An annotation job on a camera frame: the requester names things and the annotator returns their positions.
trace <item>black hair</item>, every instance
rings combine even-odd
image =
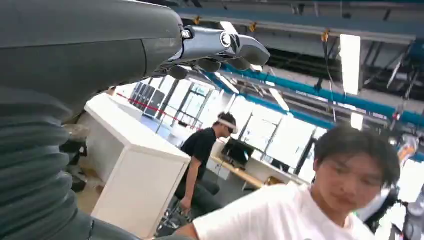
[[[337,126],[324,134],[315,144],[315,160],[320,165],[334,155],[367,154],[382,169],[383,186],[398,182],[401,166],[395,147],[389,140],[371,131],[359,131],[350,126]]]
[[[231,114],[231,113],[229,113],[229,112],[221,112],[219,115],[218,115],[218,118],[219,119],[222,119],[222,120],[224,120],[224,121],[227,121],[227,122],[229,122],[229,123],[231,123],[231,124],[233,124],[234,126],[236,126],[237,124],[236,124],[236,119],[234,118],[234,116]],[[218,124],[221,124],[219,121],[216,121],[213,125],[214,126],[216,126],[216,125],[218,125]]]

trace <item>white cabinet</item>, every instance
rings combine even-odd
[[[217,163],[216,161],[214,161],[211,158],[207,162],[206,167],[207,167],[207,169],[211,170],[212,172],[214,172],[216,175],[218,175],[220,178],[222,178],[224,180],[227,180],[229,175],[230,175],[230,170],[221,166],[220,163]]]
[[[106,183],[92,215],[141,239],[153,237],[190,158],[106,94],[85,110],[79,123],[90,128],[89,159]]]
[[[215,157],[220,158],[221,157],[221,151],[224,149],[225,144],[226,144],[225,142],[218,139],[212,147],[212,151],[210,152],[210,156],[211,157],[215,156]],[[216,175],[218,175],[220,178],[222,178],[224,180],[227,180],[229,175],[230,175],[230,170],[223,167],[220,163],[217,163],[216,161],[214,161],[211,158],[209,158],[209,161],[207,162],[206,167],[207,167],[207,169],[211,170],[212,172],[214,172]]]

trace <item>black t-shirt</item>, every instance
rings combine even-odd
[[[201,180],[206,172],[206,164],[208,163],[209,157],[211,156],[212,147],[217,141],[217,136],[212,128],[206,128],[200,130],[191,135],[182,145],[181,151],[195,157],[201,162],[198,170],[197,180]],[[185,171],[181,182],[185,183],[189,168]]]

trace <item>black pants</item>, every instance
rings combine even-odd
[[[194,186],[193,198],[191,205],[194,216],[197,218],[209,214],[215,210],[221,209],[223,206],[215,199],[215,195],[220,191],[220,186],[211,181],[198,180]],[[176,189],[175,196],[183,199],[186,195],[186,183],[181,182]]]

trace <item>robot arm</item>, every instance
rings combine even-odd
[[[128,0],[0,1],[0,239],[136,240],[78,210],[61,121],[110,86],[176,65],[263,65],[253,38],[183,28],[171,9]]]

